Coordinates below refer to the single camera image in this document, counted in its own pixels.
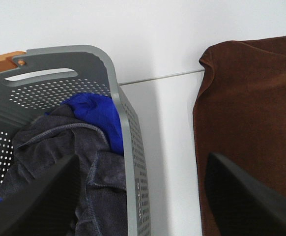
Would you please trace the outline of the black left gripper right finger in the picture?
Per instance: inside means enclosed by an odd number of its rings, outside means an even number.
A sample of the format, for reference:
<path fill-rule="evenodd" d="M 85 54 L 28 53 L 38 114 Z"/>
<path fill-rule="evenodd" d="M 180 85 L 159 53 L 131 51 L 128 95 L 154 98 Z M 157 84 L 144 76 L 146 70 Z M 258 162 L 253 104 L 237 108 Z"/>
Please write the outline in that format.
<path fill-rule="evenodd" d="M 223 236 L 286 236 L 286 197 L 219 153 L 205 174 L 208 204 Z"/>

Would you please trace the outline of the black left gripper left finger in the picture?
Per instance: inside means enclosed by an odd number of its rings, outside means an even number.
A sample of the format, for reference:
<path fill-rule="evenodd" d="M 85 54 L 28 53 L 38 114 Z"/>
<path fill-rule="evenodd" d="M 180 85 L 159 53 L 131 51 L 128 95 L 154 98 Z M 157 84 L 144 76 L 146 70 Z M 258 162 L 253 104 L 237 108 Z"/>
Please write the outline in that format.
<path fill-rule="evenodd" d="M 0 203 L 0 236 L 64 236 L 79 198 L 79 159 L 65 156 Z"/>

